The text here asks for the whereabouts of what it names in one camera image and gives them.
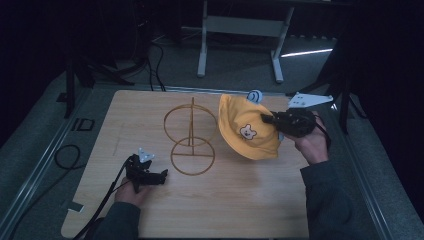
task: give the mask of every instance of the yellow hat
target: yellow hat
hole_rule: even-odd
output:
[[[239,154],[252,160],[278,157],[279,133],[272,124],[262,122],[261,113],[272,113],[243,96],[223,94],[219,103],[219,130],[225,141]]]

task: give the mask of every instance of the light strip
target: light strip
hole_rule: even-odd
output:
[[[293,56],[307,55],[307,54],[313,54],[313,53],[331,52],[331,51],[333,51],[333,49],[323,49],[323,50],[317,50],[317,51],[288,53],[288,54],[281,55],[281,57],[293,57]]]

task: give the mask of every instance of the black cable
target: black cable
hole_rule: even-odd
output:
[[[118,175],[115,178],[115,181],[112,182],[112,184],[109,187],[109,190],[106,193],[106,196],[103,198],[102,202],[100,203],[99,207],[97,208],[96,212],[94,213],[93,217],[91,217],[91,219],[88,221],[88,223],[85,225],[85,227],[83,229],[81,229],[81,231],[73,238],[73,240],[78,240],[82,235],[84,235],[85,232],[87,232],[87,230],[93,225],[93,223],[96,221],[97,217],[99,216],[100,212],[103,210],[103,207],[106,205],[107,201],[109,200],[110,195],[112,195],[112,193],[114,191],[116,191],[118,188],[120,188],[121,186],[125,185],[126,183],[122,184],[121,186],[117,187],[116,189],[116,183],[119,180],[119,177],[122,174],[122,171],[124,170],[125,166],[127,165],[128,160],[131,157],[129,157],[124,164],[122,165],[121,169],[119,170]]]
[[[62,151],[63,149],[65,149],[65,148],[68,148],[68,147],[72,147],[72,148],[74,148],[74,149],[76,149],[77,150],[77,156],[75,157],[75,160],[74,160],[74,162],[72,163],[72,165],[70,166],[70,167],[65,167],[65,166],[63,166],[62,164],[59,164],[59,162],[58,162],[58,159],[57,159],[57,155],[59,154],[59,152],[60,151]],[[15,225],[15,227],[13,228],[13,230],[12,230],[12,233],[10,234],[10,236],[9,236],[9,240],[12,240],[13,238],[14,238],[14,236],[15,236],[15,233],[16,233],[16,230],[18,229],[18,227],[19,227],[19,224],[22,222],[22,220],[24,219],[24,217],[29,213],[29,211],[53,188],[53,187],[55,187],[56,186],[56,184],[58,184],[60,181],[62,181],[63,180],[63,178],[65,178],[66,177],[66,175],[70,172],[70,171],[72,171],[72,170],[75,170],[75,169],[80,169],[80,168],[82,168],[82,167],[85,167],[85,164],[83,164],[83,165],[80,165],[80,166],[75,166],[77,163],[78,163],[78,161],[80,160],[80,156],[81,156],[81,150],[79,149],[79,147],[78,146],[76,146],[76,145],[74,145],[74,144],[69,144],[69,145],[64,145],[64,146],[62,146],[62,147],[60,147],[59,149],[57,149],[56,150],[56,153],[55,153],[55,155],[54,155],[54,160],[55,160],[55,162],[56,162],[56,164],[58,164],[58,166],[60,167],[60,168],[62,168],[62,169],[65,169],[65,170],[67,170],[65,173],[63,173],[58,179],[56,179],[56,181],[52,184],[52,185],[50,185],[46,190],[44,190],[44,192],[42,192],[41,194],[40,194],[40,196],[38,196],[36,199],[35,199],[35,201],[31,204],[31,205],[29,205],[29,207],[22,213],[22,215],[20,216],[20,218],[19,218],[19,220],[17,221],[17,223],[16,223],[16,225]]]
[[[150,89],[152,91],[154,91],[154,89],[153,89],[153,82],[152,81],[153,81],[153,76],[155,76],[156,77],[156,80],[159,83],[159,86],[160,86],[161,90],[163,92],[166,92],[165,85],[163,85],[163,83],[162,83],[162,81],[161,81],[161,79],[159,77],[159,66],[160,66],[160,63],[162,62],[162,58],[163,58],[163,55],[164,55],[163,48],[161,46],[159,46],[158,44],[153,43],[153,42],[152,42],[152,45],[155,46],[155,47],[157,47],[157,48],[159,48],[159,50],[161,51],[161,54],[160,54],[158,63],[156,64],[156,69],[155,70],[152,69],[152,64],[150,62],[150,59],[149,58],[147,59],[147,66],[149,67],[149,83],[150,83]]]
[[[321,120],[321,122],[324,124],[324,120],[320,117],[320,116],[318,116],[318,115],[314,115],[316,118],[319,118],[320,120]],[[327,143],[327,149],[329,149],[330,148],[330,146],[331,146],[331,138],[330,138],[330,135],[328,134],[328,132],[320,125],[320,124],[318,124],[316,121],[315,121],[315,126],[319,129],[319,130],[321,130],[321,132],[323,132],[324,133],[324,135],[325,135],[325,141],[326,141],[326,143]]]
[[[134,63],[135,63],[135,65],[128,67],[128,68],[117,70],[117,71],[115,71],[115,73],[118,74],[119,76],[124,76],[126,74],[133,73],[135,71],[139,71],[139,70],[146,67],[147,61],[146,61],[146,59],[141,58],[141,59],[137,59],[137,61],[134,61]]]

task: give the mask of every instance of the hand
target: hand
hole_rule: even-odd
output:
[[[141,191],[139,193],[135,193],[133,183],[126,177],[122,179],[121,184],[124,185],[116,191],[115,202],[131,203],[139,208],[152,189],[151,186],[142,186]]]
[[[325,129],[319,117],[316,118],[317,123]],[[290,135],[285,135],[287,138],[295,142],[295,147],[299,150],[309,165],[324,162],[328,160],[327,143],[325,134],[317,127],[308,135],[296,138]]]

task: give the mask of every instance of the white metal frame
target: white metal frame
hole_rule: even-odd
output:
[[[284,21],[246,19],[222,16],[210,16],[207,11],[208,0],[203,1],[203,21],[202,21],[202,47],[200,49],[199,66],[197,76],[204,77],[206,72],[207,44],[206,37],[208,32],[235,33],[245,35],[257,35],[265,37],[277,37],[277,47],[271,51],[272,66],[274,68],[275,81],[281,83],[284,81],[280,65],[280,53],[283,47],[284,39],[290,26],[290,20],[293,15],[294,7],[290,7]]]

